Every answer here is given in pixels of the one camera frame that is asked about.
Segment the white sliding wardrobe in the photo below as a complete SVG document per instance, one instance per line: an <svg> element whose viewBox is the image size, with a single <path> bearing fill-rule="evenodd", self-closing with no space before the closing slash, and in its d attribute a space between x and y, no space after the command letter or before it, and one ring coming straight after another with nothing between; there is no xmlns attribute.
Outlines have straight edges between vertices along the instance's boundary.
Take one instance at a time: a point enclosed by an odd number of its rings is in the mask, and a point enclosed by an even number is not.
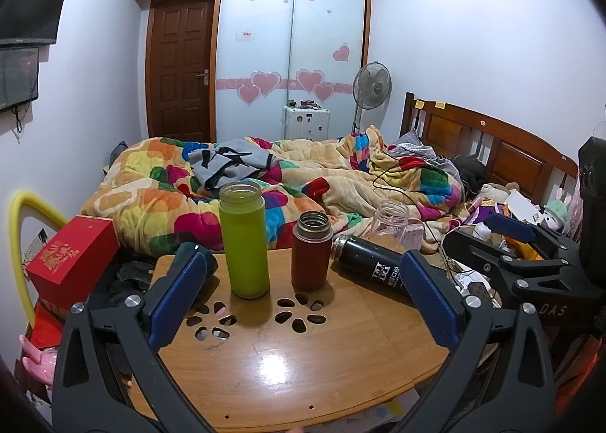
<svg viewBox="0 0 606 433"><path fill-rule="evenodd" d="M221 0L215 71L218 141L283 139L283 107L331 112L329 139L355 118L367 0Z"/></svg>

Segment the red gift box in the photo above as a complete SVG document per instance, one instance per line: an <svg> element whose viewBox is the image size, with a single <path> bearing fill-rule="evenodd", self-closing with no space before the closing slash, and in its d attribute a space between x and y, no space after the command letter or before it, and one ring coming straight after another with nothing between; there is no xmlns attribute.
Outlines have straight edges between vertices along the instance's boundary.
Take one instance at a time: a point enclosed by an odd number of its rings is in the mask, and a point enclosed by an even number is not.
<svg viewBox="0 0 606 433"><path fill-rule="evenodd" d="M118 252L113 220L74 217L28 265L39 297L61 309L85 302Z"/></svg>

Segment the dark teal ceramic cup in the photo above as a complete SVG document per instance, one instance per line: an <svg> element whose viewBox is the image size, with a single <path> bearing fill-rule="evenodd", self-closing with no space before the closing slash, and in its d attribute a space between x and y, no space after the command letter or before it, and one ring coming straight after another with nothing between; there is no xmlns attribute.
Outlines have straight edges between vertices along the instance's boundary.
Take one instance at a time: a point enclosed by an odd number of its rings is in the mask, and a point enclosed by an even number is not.
<svg viewBox="0 0 606 433"><path fill-rule="evenodd" d="M182 243L170 265L176 273L173 286L179 294L197 294L217 268L212 252L194 242Z"/></svg>

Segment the colourful heart blanket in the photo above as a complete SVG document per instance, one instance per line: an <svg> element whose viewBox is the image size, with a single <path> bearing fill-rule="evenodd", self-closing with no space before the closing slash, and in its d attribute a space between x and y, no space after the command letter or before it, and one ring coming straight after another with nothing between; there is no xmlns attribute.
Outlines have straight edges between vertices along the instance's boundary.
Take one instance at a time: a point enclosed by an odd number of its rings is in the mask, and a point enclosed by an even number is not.
<svg viewBox="0 0 606 433"><path fill-rule="evenodd" d="M422 248L428 253L462 217L461 182L420 158L395 159L394 147L374 126L323 142L245 143L274 157L253 178L265 200L271 249L291 247L304 211L322 211L334 232L359 236L369 231L381 202L403 203L413 220L426 224ZM145 139L118 156L81 211L113 220L121 244L154 258L171 255L185 241L219 252L219 196L198 181L189 161L191 154L215 150L212 143Z"/></svg>

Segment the black thermos lying down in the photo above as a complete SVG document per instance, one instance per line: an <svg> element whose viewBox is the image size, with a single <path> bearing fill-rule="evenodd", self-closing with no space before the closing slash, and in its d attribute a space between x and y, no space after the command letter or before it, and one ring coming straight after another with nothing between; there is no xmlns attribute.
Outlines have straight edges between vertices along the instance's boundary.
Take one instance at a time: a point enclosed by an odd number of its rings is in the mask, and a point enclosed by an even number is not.
<svg viewBox="0 0 606 433"><path fill-rule="evenodd" d="M332 242L333 260L358 279L407 295L401 281L401 254L353 235L337 235Z"/></svg>

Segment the clear glass jar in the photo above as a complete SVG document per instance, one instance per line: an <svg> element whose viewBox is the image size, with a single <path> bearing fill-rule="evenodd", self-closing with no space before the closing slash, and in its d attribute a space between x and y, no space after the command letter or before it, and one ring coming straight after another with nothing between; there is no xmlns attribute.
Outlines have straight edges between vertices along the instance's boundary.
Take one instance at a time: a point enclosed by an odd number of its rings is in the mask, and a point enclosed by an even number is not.
<svg viewBox="0 0 606 433"><path fill-rule="evenodd" d="M384 200L375 210L370 230L365 237L369 242L404 253L404 232L409 224L408 207L399 202Z"/></svg>

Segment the pink plastic toy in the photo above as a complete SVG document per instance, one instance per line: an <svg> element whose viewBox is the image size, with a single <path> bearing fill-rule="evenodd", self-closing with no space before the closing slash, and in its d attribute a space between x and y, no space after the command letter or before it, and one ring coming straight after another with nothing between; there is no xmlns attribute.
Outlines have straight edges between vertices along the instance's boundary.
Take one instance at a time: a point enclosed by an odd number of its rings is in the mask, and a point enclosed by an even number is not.
<svg viewBox="0 0 606 433"><path fill-rule="evenodd" d="M36 348L24 335L19 335L23 351L22 365L25 371L39 383L51 388L55 379L55 365L58 360L58 349Z"/></svg>

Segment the green hat plush doll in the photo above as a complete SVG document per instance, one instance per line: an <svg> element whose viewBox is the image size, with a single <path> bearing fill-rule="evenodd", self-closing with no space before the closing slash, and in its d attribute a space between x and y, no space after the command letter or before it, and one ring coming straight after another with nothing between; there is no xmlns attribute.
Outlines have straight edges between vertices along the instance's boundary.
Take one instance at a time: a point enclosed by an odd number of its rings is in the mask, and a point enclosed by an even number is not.
<svg viewBox="0 0 606 433"><path fill-rule="evenodd" d="M569 217L568 207L571 196L558 188L556 196L544 206L544 217L541 223L556 232L561 232Z"/></svg>

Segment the wooden bed headboard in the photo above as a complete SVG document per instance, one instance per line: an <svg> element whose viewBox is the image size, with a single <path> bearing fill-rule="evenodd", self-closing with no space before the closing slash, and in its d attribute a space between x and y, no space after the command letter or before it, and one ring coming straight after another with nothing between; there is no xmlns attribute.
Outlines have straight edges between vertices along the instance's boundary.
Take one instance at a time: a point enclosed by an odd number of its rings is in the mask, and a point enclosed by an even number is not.
<svg viewBox="0 0 606 433"><path fill-rule="evenodd" d="M494 183L513 181L535 203L550 197L554 186L566 188L577 178L575 160L544 139L492 116L408 92L401 133L410 130L441 155L476 155Z"/></svg>

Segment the green tall bottle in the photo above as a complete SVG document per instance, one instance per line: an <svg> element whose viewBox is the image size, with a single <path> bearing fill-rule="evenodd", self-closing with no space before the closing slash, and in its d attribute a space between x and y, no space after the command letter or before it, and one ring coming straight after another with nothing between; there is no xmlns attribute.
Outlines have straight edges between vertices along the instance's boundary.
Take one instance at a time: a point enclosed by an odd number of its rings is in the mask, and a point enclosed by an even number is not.
<svg viewBox="0 0 606 433"><path fill-rule="evenodd" d="M220 189L220 223L231 291L245 300L270 288L265 201L254 181L234 181Z"/></svg>

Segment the grey black garment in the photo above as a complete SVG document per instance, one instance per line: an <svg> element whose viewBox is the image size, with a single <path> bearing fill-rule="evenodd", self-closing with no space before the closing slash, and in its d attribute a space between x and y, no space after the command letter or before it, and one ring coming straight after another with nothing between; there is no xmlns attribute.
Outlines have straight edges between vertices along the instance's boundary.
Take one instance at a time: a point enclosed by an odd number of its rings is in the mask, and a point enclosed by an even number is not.
<svg viewBox="0 0 606 433"><path fill-rule="evenodd" d="M231 139L212 148L193 150L188 159L195 178L208 192L218 192L234 181L258 178L277 163L272 153L246 139Z"/></svg>

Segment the brown wooden door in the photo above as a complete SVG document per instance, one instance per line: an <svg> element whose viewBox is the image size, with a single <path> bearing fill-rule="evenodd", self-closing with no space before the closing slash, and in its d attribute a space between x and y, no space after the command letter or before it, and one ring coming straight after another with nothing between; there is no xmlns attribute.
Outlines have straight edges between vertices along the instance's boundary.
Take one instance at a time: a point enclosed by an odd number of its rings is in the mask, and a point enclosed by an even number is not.
<svg viewBox="0 0 606 433"><path fill-rule="evenodd" d="M150 136L207 142L214 0L153 0L146 47Z"/></svg>

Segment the standing electric fan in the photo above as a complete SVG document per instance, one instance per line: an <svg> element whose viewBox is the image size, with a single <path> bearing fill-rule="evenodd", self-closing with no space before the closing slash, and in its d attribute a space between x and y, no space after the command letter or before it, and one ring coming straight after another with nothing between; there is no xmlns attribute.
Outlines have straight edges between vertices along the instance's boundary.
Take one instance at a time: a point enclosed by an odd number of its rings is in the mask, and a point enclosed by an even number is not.
<svg viewBox="0 0 606 433"><path fill-rule="evenodd" d="M352 84L352 96L356 107L352 122L353 132L359 132L362 112L381 107L388 100L391 88L391 75L386 65L371 62L358 71Z"/></svg>

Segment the black wall television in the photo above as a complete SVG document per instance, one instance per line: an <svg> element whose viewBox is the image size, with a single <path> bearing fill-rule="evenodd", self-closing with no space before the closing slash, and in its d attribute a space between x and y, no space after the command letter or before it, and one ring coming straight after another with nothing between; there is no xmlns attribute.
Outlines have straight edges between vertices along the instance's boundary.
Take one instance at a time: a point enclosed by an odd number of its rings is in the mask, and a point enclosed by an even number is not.
<svg viewBox="0 0 606 433"><path fill-rule="evenodd" d="M1 6L1 45L52 45L65 0L7 0Z"/></svg>

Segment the red thermos cup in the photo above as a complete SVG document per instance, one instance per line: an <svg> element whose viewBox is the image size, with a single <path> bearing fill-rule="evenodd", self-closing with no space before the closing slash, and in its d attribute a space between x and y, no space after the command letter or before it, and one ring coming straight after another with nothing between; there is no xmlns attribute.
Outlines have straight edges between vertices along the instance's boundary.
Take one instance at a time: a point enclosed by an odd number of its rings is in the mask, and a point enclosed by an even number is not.
<svg viewBox="0 0 606 433"><path fill-rule="evenodd" d="M293 229L291 275L294 287L318 291L328 274L333 230L329 217L319 211L300 214Z"/></svg>

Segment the wall mounted black box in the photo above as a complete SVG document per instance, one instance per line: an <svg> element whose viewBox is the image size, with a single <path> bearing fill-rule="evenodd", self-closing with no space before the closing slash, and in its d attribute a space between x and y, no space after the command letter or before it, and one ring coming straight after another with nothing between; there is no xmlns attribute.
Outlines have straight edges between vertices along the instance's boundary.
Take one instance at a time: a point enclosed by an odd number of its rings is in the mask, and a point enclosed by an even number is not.
<svg viewBox="0 0 606 433"><path fill-rule="evenodd" d="M38 98L39 49L5 48L0 52L0 110Z"/></svg>

